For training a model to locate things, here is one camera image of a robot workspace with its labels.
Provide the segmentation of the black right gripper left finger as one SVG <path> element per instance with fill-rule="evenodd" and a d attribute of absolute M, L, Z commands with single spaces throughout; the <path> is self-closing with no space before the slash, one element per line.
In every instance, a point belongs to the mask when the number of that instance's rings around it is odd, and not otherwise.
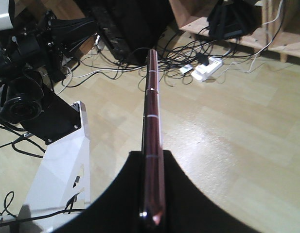
<path fill-rule="evenodd" d="M 55 233 L 142 233 L 139 204 L 143 156 L 131 151 L 110 186 L 84 212 Z"/>

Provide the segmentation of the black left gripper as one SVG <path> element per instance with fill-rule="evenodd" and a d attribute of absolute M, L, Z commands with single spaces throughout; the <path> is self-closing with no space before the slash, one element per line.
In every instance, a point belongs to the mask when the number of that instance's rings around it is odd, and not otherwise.
<path fill-rule="evenodd" d="M 48 10 L 38 23 L 11 29 L 8 40 L 8 78 L 19 76 L 28 65 L 32 69 L 45 67 L 48 76 L 57 83 L 65 79 L 62 56 L 56 45 L 81 46 L 96 33 L 96 22 L 91 17 L 71 20 L 56 19 Z"/>

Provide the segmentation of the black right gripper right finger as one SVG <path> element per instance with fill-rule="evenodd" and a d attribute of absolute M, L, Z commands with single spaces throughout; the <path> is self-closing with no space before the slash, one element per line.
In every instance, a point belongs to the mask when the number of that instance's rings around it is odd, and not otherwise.
<path fill-rule="evenodd" d="M 165 150 L 166 231 L 168 233 L 256 233 L 204 195 Z"/>

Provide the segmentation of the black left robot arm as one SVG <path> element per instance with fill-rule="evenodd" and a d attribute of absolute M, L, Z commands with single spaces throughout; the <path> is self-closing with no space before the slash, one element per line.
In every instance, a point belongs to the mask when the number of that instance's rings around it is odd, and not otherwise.
<path fill-rule="evenodd" d="M 64 57 L 72 58 L 96 33 L 93 17 L 62 20 L 48 10 L 38 23 L 1 35 L 0 124 L 27 131 L 51 144 L 81 127 L 80 114 L 53 90 L 65 79 Z M 43 81 L 44 68 L 51 85 Z"/>

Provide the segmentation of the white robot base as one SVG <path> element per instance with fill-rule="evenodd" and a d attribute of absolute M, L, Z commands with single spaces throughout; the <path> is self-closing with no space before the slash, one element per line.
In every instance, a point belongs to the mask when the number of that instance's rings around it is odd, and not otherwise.
<path fill-rule="evenodd" d="M 90 205 L 89 126 L 85 105 L 76 108 L 81 126 L 69 135 L 47 146 L 33 179 L 20 219 L 45 216 L 19 225 L 21 233 L 51 233 L 79 215 L 64 214 L 68 201 L 77 196 L 82 208 Z"/>

